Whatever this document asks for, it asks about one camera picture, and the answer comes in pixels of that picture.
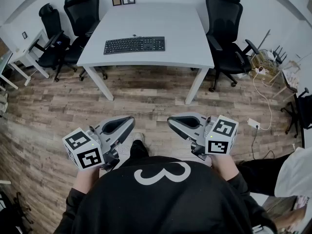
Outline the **person's right forearm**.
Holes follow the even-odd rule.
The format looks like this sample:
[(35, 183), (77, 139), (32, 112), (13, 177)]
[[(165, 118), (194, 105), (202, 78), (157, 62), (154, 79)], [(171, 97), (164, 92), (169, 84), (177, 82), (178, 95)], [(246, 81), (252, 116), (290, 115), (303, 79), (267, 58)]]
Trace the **person's right forearm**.
[(239, 174), (239, 170), (230, 155), (210, 155), (212, 167), (226, 180)]

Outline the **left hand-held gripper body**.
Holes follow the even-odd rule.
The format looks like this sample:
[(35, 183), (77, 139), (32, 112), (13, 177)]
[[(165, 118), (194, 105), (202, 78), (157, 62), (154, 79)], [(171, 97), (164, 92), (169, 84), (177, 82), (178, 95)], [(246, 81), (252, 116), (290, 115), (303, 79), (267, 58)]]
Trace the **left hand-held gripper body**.
[(110, 171), (120, 162), (117, 151), (102, 142), (95, 131), (77, 128), (62, 141), (70, 159), (81, 171), (95, 167)]

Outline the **white frame desk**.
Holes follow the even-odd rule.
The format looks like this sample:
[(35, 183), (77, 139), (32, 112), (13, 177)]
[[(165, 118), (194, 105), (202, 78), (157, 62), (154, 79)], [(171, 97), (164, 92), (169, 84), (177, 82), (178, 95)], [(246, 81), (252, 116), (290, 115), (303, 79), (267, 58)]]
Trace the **white frame desk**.
[(9, 50), (5, 54), (0, 56), (0, 79), (2, 79), (4, 82), (8, 83), (10, 86), (17, 90), (18, 87), (2, 74), (5, 67), (8, 65), (8, 61), (11, 58), (12, 54), (13, 53)]

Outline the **person's black trouser leg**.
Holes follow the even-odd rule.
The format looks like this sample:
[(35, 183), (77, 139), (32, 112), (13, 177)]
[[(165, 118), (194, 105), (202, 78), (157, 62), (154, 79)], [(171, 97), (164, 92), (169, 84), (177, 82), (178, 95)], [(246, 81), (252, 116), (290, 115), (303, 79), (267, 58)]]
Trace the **person's black trouser leg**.
[(133, 141), (130, 149), (130, 158), (139, 159), (149, 157), (148, 151), (140, 139)]

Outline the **small white side table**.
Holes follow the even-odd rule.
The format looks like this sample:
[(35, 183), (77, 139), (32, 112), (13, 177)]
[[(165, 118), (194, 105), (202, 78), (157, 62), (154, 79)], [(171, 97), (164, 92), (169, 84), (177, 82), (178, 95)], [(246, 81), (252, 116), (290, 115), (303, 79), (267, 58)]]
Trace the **small white side table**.
[(30, 66), (34, 66), (36, 70), (39, 71), (45, 78), (49, 78), (48, 73), (37, 64), (36, 60), (39, 59), (38, 56), (36, 54), (31, 54), (31, 51), (29, 50), (31, 45), (36, 40), (43, 40), (45, 43), (48, 42), (48, 37), (43, 29), (40, 29), (34, 36), (28, 37), (26, 39), (26, 43), (24, 43), (18, 51), (15, 50), (13, 52), (7, 63), (26, 79), (24, 86), (27, 86), (29, 84), (29, 82), (31, 81), (31, 76), (27, 75), (16, 65), (17, 61), (20, 61), (25, 67), (27, 67), (27, 64), (29, 64)]

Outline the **person's black shirt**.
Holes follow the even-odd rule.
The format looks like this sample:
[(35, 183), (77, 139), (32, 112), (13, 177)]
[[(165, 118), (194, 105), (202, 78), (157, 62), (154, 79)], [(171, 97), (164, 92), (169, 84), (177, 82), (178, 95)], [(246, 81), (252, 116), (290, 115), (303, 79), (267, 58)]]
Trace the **person's black shirt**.
[(241, 173), (226, 181), (194, 161), (151, 156), (71, 189), (54, 234), (277, 234)]

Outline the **small black office chair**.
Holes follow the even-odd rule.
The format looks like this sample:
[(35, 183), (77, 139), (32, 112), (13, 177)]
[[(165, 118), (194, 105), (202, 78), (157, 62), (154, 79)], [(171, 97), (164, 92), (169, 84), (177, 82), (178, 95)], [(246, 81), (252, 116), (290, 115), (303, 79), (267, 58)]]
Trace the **small black office chair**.
[(58, 82), (58, 75), (64, 64), (68, 65), (74, 72), (77, 71), (77, 68), (64, 61), (66, 50), (70, 47), (70, 38), (62, 30), (59, 11), (49, 3), (40, 8), (39, 17), (46, 30), (48, 42), (44, 46), (40, 46), (39, 40), (36, 40), (29, 50), (32, 51), (33, 48), (37, 48), (43, 52), (36, 62), (43, 68), (55, 70), (54, 81)]

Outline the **wooden easel with board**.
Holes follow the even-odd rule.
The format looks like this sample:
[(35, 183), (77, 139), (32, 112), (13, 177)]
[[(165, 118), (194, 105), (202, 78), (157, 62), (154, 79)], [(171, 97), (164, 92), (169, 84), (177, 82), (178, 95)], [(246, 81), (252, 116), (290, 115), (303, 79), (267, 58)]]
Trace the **wooden easel with board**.
[(271, 78), (269, 81), (269, 84), (273, 85), (273, 83), (276, 81), (276, 79), (281, 76), (284, 80), (284, 85), (281, 87), (281, 89), (273, 95), (272, 98), (277, 97), (285, 90), (291, 91), (291, 95), (284, 98), (283, 101), (286, 101), (291, 96), (295, 95), (298, 92), (298, 86), (299, 86), (299, 71), (301, 70), (300, 66), (297, 62), (290, 60), (288, 61), (283, 67), (281, 67), (277, 74)]

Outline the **wooden crate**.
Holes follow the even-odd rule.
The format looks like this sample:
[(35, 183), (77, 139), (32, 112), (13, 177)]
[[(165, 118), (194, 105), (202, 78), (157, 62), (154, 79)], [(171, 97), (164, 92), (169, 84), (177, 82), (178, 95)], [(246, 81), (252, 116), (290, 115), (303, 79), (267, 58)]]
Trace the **wooden crate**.
[(250, 61), (252, 68), (255, 69), (262, 66), (266, 71), (266, 75), (268, 76), (273, 77), (278, 73), (279, 64), (275, 60), (272, 60), (268, 57), (267, 50), (265, 49), (259, 50), (259, 54), (257, 55), (253, 53)]

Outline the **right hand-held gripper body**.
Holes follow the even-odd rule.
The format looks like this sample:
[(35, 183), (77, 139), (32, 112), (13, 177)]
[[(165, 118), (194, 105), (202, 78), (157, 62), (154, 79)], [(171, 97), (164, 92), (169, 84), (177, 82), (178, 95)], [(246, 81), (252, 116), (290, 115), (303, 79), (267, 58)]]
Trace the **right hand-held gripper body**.
[(237, 137), (238, 122), (220, 115), (207, 118), (203, 132), (191, 144), (191, 152), (205, 160), (208, 155), (228, 155)]

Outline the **person's left forearm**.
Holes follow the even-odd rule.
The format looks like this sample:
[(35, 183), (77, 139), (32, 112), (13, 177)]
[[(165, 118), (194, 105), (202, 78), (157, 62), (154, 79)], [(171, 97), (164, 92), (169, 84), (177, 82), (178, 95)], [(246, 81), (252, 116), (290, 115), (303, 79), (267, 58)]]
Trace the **person's left forearm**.
[(73, 189), (87, 194), (99, 179), (99, 167), (78, 171)]

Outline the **white router with antennas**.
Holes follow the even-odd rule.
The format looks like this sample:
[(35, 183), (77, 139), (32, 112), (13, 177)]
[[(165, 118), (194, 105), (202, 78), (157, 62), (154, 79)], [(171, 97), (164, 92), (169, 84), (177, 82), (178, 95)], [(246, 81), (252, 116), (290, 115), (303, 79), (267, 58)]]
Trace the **white router with antennas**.
[(267, 51), (267, 57), (269, 60), (276, 62), (277, 64), (282, 64), (283, 61), (286, 59), (287, 54), (286, 52), (282, 53), (283, 47), (280, 45), (271, 51)]

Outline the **black keyboard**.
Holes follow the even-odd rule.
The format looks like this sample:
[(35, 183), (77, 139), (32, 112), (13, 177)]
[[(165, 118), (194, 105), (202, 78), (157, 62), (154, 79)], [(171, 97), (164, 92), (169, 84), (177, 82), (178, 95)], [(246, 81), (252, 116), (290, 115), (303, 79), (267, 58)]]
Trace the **black keyboard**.
[(165, 50), (164, 37), (133, 37), (107, 40), (105, 42), (103, 54), (163, 52)]

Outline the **black mesh office chair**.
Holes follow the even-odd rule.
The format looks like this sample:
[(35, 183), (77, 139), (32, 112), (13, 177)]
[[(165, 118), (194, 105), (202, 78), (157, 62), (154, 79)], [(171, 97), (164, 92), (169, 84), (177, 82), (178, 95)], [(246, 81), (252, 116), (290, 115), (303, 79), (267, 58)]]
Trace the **black mesh office chair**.
[(229, 78), (232, 81), (231, 86), (235, 87), (237, 81), (233, 75), (248, 73), (252, 69), (247, 53), (253, 50), (255, 54), (259, 54), (259, 51), (248, 39), (244, 50), (235, 44), (243, 12), (240, 0), (206, 0), (206, 7), (209, 16), (206, 37), (215, 69), (214, 86), (210, 87), (209, 91), (214, 92), (221, 73)]
[(65, 0), (64, 11), (77, 37), (64, 57), (65, 64), (77, 64), (84, 47), (100, 23), (99, 0)]

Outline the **black folded stand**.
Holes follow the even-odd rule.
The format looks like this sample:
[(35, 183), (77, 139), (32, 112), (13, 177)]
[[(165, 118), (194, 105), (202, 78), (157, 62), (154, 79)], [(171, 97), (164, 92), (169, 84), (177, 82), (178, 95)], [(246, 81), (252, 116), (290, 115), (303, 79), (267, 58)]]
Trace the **black folded stand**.
[(0, 191), (0, 234), (31, 234), (33, 231), (23, 223), (23, 219), (30, 225), (34, 222), (27, 218), (25, 211), (31, 211), (31, 208), (21, 206), (20, 195), (21, 193), (17, 192), (12, 203), (4, 191)]

